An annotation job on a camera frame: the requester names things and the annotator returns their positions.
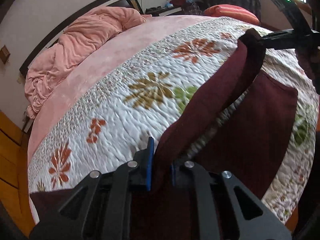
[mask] wall switch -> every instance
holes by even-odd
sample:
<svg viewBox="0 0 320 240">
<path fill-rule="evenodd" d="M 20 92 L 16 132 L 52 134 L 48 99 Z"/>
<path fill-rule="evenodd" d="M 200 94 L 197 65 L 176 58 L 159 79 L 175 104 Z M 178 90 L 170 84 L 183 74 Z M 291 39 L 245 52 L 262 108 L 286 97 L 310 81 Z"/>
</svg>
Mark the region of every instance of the wall switch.
<svg viewBox="0 0 320 240">
<path fill-rule="evenodd" d="M 0 49 L 0 59 L 3 62 L 3 64 L 5 64 L 8 61 L 9 56 L 10 56 L 10 52 L 8 51 L 7 47 L 4 45 Z"/>
</svg>

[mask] green leaf pattern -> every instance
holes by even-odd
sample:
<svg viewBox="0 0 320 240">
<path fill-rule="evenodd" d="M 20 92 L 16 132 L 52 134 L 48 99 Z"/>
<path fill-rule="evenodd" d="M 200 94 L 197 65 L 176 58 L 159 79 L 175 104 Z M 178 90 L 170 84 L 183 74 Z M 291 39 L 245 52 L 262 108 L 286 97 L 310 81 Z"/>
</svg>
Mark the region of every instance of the green leaf pattern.
<svg viewBox="0 0 320 240">
<path fill-rule="evenodd" d="M 310 139 L 311 125 L 308 120 L 311 120 L 311 114 L 313 112 L 313 107 L 308 105 L 300 111 L 298 107 L 298 112 L 295 116 L 295 123 L 293 126 L 293 136 L 297 147 L 306 143 Z"/>
<path fill-rule="evenodd" d="M 175 87 L 173 93 L 178 105 L 179 113 L 182 114 L 187 104 L 193 97 L 194 93 L 198 90 L 196 86 L 188 86 L 185 89 L 181 87 Z"/>
</svg>

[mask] pink bed sheet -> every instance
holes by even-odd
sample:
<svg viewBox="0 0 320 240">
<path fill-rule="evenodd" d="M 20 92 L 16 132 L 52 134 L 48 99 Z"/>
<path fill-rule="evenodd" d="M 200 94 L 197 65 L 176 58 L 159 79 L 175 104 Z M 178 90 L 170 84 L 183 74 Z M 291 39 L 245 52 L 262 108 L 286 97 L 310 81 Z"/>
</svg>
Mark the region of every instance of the pink bed sheet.
<svg viewBox="0 0 320 240">
<path fill-rule="evenodd" d="M 212 17 L 167 16 L 148 19 L 109 40 L 87 57 L 61 82 L 35 118 L 29 145 L 28 163 L 41 141 L 73 104 L 97 81 L 150 44 L 190 25 Z"/>
</svg>

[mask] wall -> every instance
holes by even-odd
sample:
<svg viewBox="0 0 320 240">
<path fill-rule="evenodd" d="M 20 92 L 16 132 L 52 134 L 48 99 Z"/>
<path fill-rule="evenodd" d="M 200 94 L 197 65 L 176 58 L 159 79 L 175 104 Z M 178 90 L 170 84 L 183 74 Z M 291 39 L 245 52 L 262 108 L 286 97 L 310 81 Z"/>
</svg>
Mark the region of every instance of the wall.
<svg viewBox="0 0 320 240">
<path fill-rule="evenodd" d="M 0 109 L 20 128 L 28 105 L 24 85 L 17 83 L 19 68 L 35 46 L 59 23 L 94 0 L 15 0 L 0 24 L 0 48 L 11 55 L 0 63 Z M 166 0 L 142 0 L 145 10 Z"/>
<path fill-rule="evenodd" d="M 278 10 L 271 0 L 261 1 L 261 22 L 279 30 L 291 29 L 291 25 L 282 12 Z M 301 10 L 309 25 L 312 25 L 312 16 Z"/>
</svg>

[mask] tan flower pattern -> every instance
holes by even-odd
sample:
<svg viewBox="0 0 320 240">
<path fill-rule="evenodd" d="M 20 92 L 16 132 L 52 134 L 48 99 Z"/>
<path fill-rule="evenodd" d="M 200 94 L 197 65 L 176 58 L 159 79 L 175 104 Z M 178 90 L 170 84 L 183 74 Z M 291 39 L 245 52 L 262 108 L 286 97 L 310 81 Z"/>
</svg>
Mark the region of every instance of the tan flower pattern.
<svg viewBox="0 0 320 240">
<path fill-rule="evenodd" d="M 51 163 L 53 167 L 49 168 L 49 173 L 53 175 L 51 177 L 52 189 L 56 187 L 57 181 L 60 182 L 62 186 L 63 182 L 67 182 L 69 177 L 65 172 L 70 170 L 71 163 L 67 162 L 70 156 L 71 150 L 68 149 L 68 142 L 65 146 L 61 145 L 60 148 L 57 148 L 55 152 L 51 155 Z"/>
<path fill-rule="evenodd" d="M 148 72 L 148 78 L 136 79 L 136 84 L 128 86 L 132 90 L 132 94 L 128 95 L 124 102 L 133 99 L 133 108 L 142 106 L 145 109 L 149 109 L 154 102 L 158 106 L 162 104 L 164 97 L 173 98 L 173 93 L 169 89 L 172 85 L 165 82 L 169 75 L 168 72 L 159 72 L 158 74 Z"/>
<path fill-rule="evenodd" d="M 40 181 L 38 181 L 37 183 L 37 189 L 39 192 L 45 192 L 45 185 L 42 182 L 42 179 L 40 179 Z"/>
<path fill-rule="evenodd" d="M 173 53 L 174 58 L 182 57 L 184 61 L 190 60 L 193 64 L 198 62 L 201 55 L 211 57 L 214 53 L 219 53 L 220 50 L 214 49 L 214 41 L 209 41 L 207 39 L 194 39 L 193 41 L 187 41 L 184 44 L 178 46 Z"/>
<path fill-rule="evenodd" d="M 91 125 L 90 129 L 91 131 L 89 132 L 87 136 L 87 143 L 96 143 L 98 140 L 97 135 L 101 132 L 101 126 L 106 125 L 106 121 L 103 119 L 97 119 L 93 118 L 91 120 Z"/>
</svg>

